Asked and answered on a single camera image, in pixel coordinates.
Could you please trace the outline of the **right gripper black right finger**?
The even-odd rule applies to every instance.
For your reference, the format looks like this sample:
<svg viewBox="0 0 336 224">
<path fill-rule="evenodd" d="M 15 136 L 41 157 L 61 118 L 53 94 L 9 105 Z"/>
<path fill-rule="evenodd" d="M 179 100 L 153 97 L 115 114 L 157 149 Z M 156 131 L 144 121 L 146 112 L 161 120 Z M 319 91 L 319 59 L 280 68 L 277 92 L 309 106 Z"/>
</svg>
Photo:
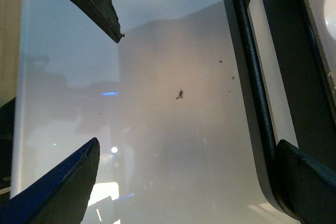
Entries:
<svg viewBox="0 0 336 224">
<path fill-rule="evenodd" d="M 293 210 L 305 223 L 335 223 L 335 171 L 280 140 L 276 164 Z"/>
</svg>

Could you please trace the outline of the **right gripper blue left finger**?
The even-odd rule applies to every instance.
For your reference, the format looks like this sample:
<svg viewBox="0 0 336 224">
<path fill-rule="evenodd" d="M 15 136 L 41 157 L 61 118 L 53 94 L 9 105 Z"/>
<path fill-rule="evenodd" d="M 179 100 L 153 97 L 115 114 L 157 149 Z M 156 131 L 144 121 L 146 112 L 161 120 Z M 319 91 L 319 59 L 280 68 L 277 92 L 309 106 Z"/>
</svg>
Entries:
<svg viewBox="0 0 336 224">
<path fill-rule="evenodd" d="M 1 206 L 1 223 L 81 223 L 96 182 L 97 138 Z"/>
</svg>

